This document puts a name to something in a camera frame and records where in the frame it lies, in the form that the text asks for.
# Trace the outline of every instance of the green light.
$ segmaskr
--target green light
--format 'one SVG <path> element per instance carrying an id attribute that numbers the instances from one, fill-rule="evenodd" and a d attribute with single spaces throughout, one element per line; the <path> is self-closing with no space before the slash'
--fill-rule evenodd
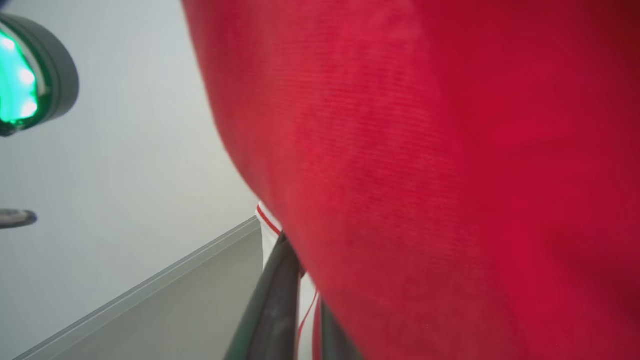
<path id="1" fill-rule="evenodd" d="M 36 77 L 20 47 L 0 32 L 0 121 L 20 128 L 38 111 Z"/>

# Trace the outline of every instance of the red shirt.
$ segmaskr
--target red shirt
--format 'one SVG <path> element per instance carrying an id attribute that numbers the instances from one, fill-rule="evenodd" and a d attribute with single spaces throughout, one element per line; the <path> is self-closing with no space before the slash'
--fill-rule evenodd
<path id="1" fill-rule="evenodd" d="M 183 0 L 367 359 L 640 358 L 637 1 Z"/>

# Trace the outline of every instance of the gray wall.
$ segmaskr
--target gray wall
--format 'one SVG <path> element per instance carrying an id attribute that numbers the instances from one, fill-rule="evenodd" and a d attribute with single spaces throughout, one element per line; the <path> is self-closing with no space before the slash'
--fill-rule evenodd
<path id="1" fill-rule="evenodd" d="M 55 33 L 81 91 L 65 117 L 0 139 L 0 360 L 13 359 L 250 218 L 212 124 L 179 0 L 16 0 Z"/>

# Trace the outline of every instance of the white garment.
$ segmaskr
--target white garment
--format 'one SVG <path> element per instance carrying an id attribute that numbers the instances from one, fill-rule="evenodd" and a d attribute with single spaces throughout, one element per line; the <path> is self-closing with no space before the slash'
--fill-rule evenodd
<path id="1" fill-rule="evenodd" d="M 278 241 L 282 226 L 271 214 L 269 209 L 260 201 L 255 210 L 255 216 L 262 227 L 262 267 L 267 264 L 273 248 Z M 316 285 L 309 274 L 300 280 L 300 299 L 298 301 L 298 360 L 312 360 L 314 315 L 317 306 Z"/>

